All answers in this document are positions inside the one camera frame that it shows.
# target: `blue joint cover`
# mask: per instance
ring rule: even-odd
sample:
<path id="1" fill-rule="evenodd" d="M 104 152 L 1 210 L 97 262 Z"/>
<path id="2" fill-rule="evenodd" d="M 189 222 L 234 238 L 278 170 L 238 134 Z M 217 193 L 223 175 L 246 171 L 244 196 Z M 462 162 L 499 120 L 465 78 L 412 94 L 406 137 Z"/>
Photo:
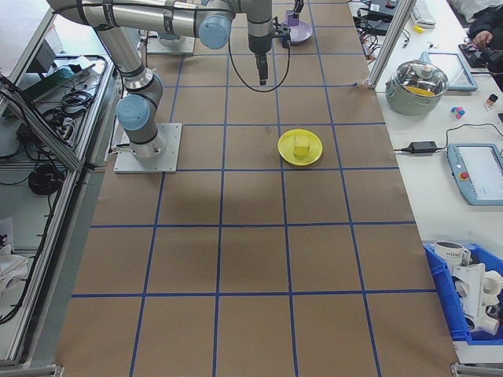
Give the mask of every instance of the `blue joint cover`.
<path id="1" fill-rule="evenodd" d="M 204 19 L 199 25 L 199 38 L 210 49 L 221 49 L 229 41 L 230 21 L 221 14 Z"/>
<path id="2" fill-rule="evenodd" d="M 119 101 L 117 119 L 125 130 L 138 131 L 150 118 L 150 106 L 145 98 L 131 94 Z"/>

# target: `person's hand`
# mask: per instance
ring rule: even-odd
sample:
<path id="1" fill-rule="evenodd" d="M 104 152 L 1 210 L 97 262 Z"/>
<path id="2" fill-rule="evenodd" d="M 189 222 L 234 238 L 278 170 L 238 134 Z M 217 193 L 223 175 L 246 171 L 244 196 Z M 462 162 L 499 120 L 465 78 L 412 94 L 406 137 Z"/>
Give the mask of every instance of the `person's hand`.
<path id="1" fill-rule="evenodd" d="M 478 33 L 472 40 L 473 44 L 477 46 L 478 49 L 485 49 L 487 44 L 493 40 L 493 35 L 487 30 Z"/>

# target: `power adapter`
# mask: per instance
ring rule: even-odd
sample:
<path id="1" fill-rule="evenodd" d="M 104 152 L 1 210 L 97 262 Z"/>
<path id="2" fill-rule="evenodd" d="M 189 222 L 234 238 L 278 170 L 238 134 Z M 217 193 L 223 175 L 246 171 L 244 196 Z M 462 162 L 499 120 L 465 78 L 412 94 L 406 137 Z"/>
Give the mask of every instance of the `power adapter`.
<path id="1" fill-rule="evenodd" d="M 424 153 L 435 153 L 440 148 L 434 141 L 413 141 L 408 147 L 399 149 L 401 152 L 407 152 L 412 154 L 424 154 Z"/>
<path id="2" fill-rule="evenodd" d="M 25 123 L 20 124 L 19 128 L 16 131 L 16 138 L 21 143 L 38 141 L 38 138 L 35 136 L 35 134 L 33 134 L 33 131 L 31 131 L 30 127 L 28 127 Z"/>

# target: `yellow plate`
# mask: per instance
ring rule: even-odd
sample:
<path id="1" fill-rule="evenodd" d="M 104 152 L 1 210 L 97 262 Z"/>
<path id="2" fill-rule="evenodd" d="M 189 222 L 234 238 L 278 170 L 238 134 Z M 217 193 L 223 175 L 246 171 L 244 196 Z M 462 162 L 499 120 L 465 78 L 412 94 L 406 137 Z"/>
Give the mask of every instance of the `yellow plate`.
<path id="1" fill-rule="evenodd" d="M 309 153 L 307 156 L 294 156 L 294 140 L 296 135 L 303 135 L 309 137 Z M 280 152 L 281 157 L 285 161 L 296 165 L 298 167 L 304 167 L 306 165 L 311 165 L 312 163 L 318 161 L 323 152 L 323 145 L 318 136 L 313 134 L 308 130 L 290 130 L 281 135 L 280 140 L 277 142 L 277 150 Z"/>

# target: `yellow object in pot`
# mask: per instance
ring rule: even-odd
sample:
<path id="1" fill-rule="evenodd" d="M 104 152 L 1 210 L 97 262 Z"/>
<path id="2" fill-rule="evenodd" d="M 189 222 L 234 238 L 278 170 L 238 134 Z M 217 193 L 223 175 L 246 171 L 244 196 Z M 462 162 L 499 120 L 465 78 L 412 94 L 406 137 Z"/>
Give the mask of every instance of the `yellow object in pot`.
<path id="1" fill-rule="evenodd" d="M 434 97 L 435 96 L 435 93 L 430 92 L 429 90 L 416 88 L 415 86 L 405 85 L 405 88 L 409 92 L 419 94 L 420 96 L 424 96 L 424 97 Z"/>
<path id="2" fill-rule="evenodd" d="M 304 157 L 309 155 L 309 137 L 307 135 L 295 135 L 293 139 L 293 155 Z"/>

